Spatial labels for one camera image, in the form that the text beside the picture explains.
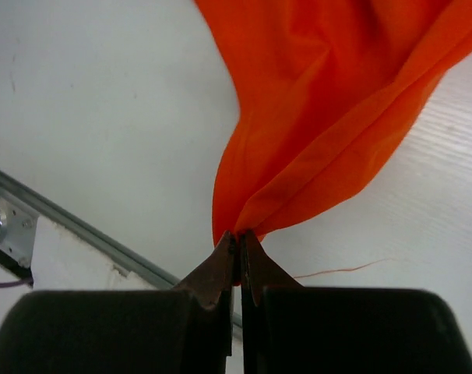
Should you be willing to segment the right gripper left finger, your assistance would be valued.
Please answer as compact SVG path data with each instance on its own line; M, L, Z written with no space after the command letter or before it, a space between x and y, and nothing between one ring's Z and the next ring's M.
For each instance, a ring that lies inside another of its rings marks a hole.
M35 291L0 327L0 373L223 373L235 239L166 291Z

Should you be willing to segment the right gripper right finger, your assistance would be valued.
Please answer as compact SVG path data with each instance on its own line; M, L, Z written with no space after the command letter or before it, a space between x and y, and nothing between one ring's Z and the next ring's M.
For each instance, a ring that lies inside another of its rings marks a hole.
M306 287L239 238L247 373L472 373L451 308L407 288Z

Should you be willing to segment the orange t shirt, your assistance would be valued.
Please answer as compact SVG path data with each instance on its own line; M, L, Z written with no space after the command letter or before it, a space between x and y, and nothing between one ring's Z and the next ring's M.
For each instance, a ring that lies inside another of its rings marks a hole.
M199 1L240 116L212 234L263 237L358 194L472 52L472 1Z

